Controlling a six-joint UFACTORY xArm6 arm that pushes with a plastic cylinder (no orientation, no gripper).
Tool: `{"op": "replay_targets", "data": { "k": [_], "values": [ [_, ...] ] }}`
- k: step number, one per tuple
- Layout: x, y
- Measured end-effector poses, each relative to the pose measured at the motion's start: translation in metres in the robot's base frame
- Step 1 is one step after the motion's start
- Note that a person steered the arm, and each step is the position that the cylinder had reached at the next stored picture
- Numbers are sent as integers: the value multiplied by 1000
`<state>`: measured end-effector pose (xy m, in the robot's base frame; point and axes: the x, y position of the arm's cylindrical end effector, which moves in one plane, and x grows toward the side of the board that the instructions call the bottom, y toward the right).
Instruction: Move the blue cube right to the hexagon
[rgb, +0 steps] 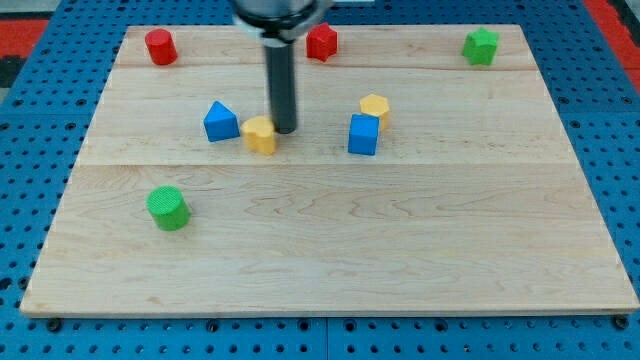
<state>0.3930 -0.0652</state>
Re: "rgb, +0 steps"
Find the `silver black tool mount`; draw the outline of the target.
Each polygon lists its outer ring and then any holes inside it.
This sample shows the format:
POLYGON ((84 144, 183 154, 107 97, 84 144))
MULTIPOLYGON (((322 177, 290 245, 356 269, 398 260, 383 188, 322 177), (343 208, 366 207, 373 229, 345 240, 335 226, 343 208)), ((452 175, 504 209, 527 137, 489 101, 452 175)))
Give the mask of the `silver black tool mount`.
POLYGON ((231 0, 234 23, 263 43, 293 43, 318 25, 332 0, 231 0))

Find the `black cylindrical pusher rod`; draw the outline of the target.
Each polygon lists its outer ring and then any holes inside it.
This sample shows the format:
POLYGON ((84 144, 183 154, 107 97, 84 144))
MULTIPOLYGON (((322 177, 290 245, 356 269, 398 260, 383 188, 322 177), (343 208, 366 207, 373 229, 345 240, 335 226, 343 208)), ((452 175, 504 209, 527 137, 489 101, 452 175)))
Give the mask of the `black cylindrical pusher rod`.
POLYGON ((264 54, 271 119, 277 133, 289 134, 297 128, 294 47, 265 47, 264 54))

